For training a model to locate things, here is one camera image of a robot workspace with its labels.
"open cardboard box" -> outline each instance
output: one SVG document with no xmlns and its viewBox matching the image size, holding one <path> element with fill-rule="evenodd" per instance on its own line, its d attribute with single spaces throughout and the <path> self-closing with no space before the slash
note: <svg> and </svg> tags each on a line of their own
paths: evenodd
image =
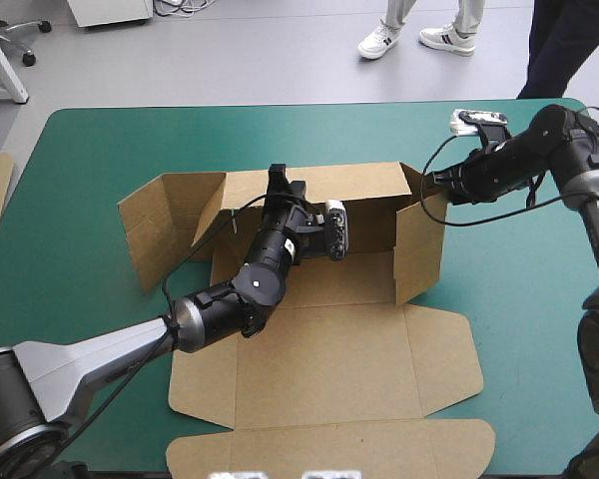
<svg viewBox="0 0 599 479">
<path fill-rule="evenodd" d="M 399 163 L 288 169 L 315 204 L 342 200 L 350 223 L 344 261 L 308 259 L 265 331 L 238 334 L 195 354 L 176 352 L 170 404 L 234 429 L 181 438 L 168 451 L 176 479 L 263 470 L 359 469 L 365 478 L 474 479 L 494 449 L 480 420 L 425 416 L 479 393 L 483 379 L 467 319 L 404 305 L 439 276 L 443 227 L 412 190 L 419 173 Z M 266 190 L 266 171 L 165 174 L 120 203 L 145 289 L 230 214 Z M 441 195 L 426 199 L 445 216 Z M 246 210 L 201 251 L 212 283 L 232 277 L 260 223 Z"/>
</svg>

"sneaker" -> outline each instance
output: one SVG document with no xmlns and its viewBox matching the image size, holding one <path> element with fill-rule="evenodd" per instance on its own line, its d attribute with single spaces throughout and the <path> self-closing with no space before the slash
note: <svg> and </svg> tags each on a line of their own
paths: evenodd
<svg viewBox="0 0 599 479">
<path fill-rule="evenodd" d="M 399 40 L 399 30 L 390 28 L 381 22 L 370 35 L 357 45 L 357 51 L 363 58 L 375 60 L 383 57 L 384 53 L 394 47 L 397 40 Z"/>
<path fill-rule="evenodd" d="M 475 53 L 475 36 L 459 36 L 452 23 L 441 28 L 424 28 L 419 32 L 419 42 L 426 47 L 445 50 L 464 57 Z"/>
</svg>

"gray floor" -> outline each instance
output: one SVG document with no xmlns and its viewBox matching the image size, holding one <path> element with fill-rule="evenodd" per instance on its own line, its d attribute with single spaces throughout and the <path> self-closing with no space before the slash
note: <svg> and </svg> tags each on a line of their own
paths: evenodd
<svg viewBox="0 0 599 479">
<path fill-rule="evenodd" d="M 511 98 L 524 82 L 531 4 L 488 2 L 477 52 L 461 58 L 416 43 L 420 28 L 452 18 L 456 2 L 420 0 L 400 44 L 367 62 L 355 46 L 384 0 L 218 0 L 191 20 L 97 31 L 79 29 L 63 0 L 1 0 L 5 18 L 42 16 L 54 31 L 26 37 L 35 67 L 10 56 L 31 100 L 0 103 L 0 149 L 14 155 L 17 179 L 49 115 L 72 107 Z M 599 104 L 599 51 L 568 95 Z"/>
</svg>

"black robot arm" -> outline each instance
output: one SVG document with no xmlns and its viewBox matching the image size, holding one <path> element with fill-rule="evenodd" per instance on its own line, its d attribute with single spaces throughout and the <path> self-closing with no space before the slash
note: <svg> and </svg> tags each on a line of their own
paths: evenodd
<svg viewBox="0 0 599 479">
<path fill-rule="evenodd" d="M 240 271 L 177 299 L 173 317 L 70 345 L 0 348 L 0 479 L 28 478 L 48 466 L 75 437 L 68 440 L 70 429 L 88 426 L 94 394 L 147 360 L 174 349 L 194 352 L 238 331 L 260 332 L 285 296 L 293 264 L 310 256 L 343 259 L 343 204 L 328 201 L 322 213 L 304 194 L 304 182 L 289 183 L 285 166 L 272 165 L 262 224 Z"/>
<path fill-rule="evenodd" d="M 454 205 L 494 202 L 506 193 L 536 188 L 552 174 L 564 205 L 584 222 L 599 267 L 599 125 L 580 112 L 551 105 L 529 128 L 512 137 L 505 123 L 463 119 L 477 130 L 482 148 L 450 168 L 431 173 L 428 184 L 449 192 Z M 578 345 L 590 397 L 599 413 L 599 287 L 585 300 Z M 563 477 L 599 479 L 599 434 L 570 463 Z"/>
</svg>

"person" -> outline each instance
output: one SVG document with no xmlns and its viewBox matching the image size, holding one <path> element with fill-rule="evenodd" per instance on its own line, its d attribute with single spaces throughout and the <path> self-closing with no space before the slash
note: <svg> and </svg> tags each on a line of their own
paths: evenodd
<svg viewBox="0 0 599 479">
<path fill-rule="evenodd" d="M 416 0 L 388 0 L 386 15 L 359 45 L 359 55 L 368 60 L 381 58 L 399 40 L 406 15 Z M 470 56 L 475 51 L 475 35 L 483 16 L 485 0 L 459 0 L 459 11 L 453 23 L 441 28 L 425 28 L 419 42 L 436 50 Z"/>
<path fill-rule="evenodd" d="M 599 46 L 599 0 L 535 0 L 526 84 L 517 98 L 560 98 Z"/>
</svg>

